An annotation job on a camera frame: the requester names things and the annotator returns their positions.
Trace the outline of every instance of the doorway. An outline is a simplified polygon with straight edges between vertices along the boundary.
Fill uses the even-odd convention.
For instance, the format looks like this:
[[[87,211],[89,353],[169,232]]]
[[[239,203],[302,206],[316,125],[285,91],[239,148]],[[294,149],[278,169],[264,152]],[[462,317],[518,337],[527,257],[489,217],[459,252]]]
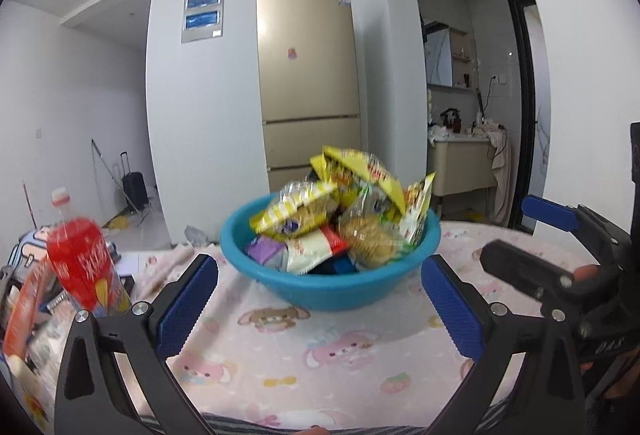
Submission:
[[[442,216],[513,227],[516,178],[524,170],[521,134],[527,135],[533,120],[527,122],[521,111],[520,79],[527,69],[518,54],[510,0],[418,0],[418,8],[428,88],[428,170],[436,172],[434,195]],[[446,157],[438,150],[446,150]],[[464,150],[460,165],[451,163],[453,150]],[[527,190],[532,163],[525,170]]]
[[[536,221],[522,214],[527,195],[542,197],[551,145],[549,65],[536,0],[509,0],[522,86],[520,158],[509,227],[533,233]]]

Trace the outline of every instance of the refrigerator drawer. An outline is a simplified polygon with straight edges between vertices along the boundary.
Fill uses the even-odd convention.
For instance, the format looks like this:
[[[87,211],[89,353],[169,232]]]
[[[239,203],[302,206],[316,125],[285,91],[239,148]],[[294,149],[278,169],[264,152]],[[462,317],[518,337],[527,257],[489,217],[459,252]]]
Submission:
[[[262,133],[270,168],[306,164],[325,144],[360,149],[360,118],[270,123]]]
[[[284,170],[271,170],[269,176],[269,191],[279,191],[287,182],[302,180],[311,171],[310,166],[304,168],[287,168]]]

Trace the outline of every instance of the blue plastic basin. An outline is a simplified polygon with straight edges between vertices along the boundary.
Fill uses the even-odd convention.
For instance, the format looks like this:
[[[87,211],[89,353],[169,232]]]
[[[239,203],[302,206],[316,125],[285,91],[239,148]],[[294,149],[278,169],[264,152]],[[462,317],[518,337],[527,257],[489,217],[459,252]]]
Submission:
[[[285,301],[311,310],[347,310],[369,305],[391,292],[408,273],[415,271],[435,252],[440,242],[440,222],[432,210],[427,215],[424,238],[407,257],[380,269],[343,275],[296,276],[263,267],[244,254],[255,237],[249,218],[265,209],[272,195],[259,198],[231,215],[220,231],[226,259],[249,278],[256,279]]]

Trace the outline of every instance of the door frame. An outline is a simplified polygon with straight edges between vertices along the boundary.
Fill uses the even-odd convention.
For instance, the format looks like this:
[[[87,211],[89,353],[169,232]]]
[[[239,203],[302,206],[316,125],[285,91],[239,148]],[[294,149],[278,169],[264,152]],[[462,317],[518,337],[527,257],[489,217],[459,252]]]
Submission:
[[[518,62],[520,63],[520,90],[522,101],[522,123],[520,125],[520,156],[518,175],[511,203],[508,227],[533,233],[522,225],[522,201],[529,193],[529,182],[533,167],[533,149],[536,141],[536,83],[533,73],[533,56],[524,9],[536,5],[536,0],[508,0],[516,34]]]

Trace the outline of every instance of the bottle cap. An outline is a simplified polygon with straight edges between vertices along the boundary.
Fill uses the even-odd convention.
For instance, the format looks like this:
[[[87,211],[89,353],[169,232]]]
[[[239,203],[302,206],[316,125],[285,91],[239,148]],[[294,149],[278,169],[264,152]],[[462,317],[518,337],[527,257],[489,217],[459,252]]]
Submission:
[[[67,202],[69,202],[69,200],[71,200],[71,198],[69,197],[69,192],[64,186],[51,192],[51,203],[54,206],[66,204]]]

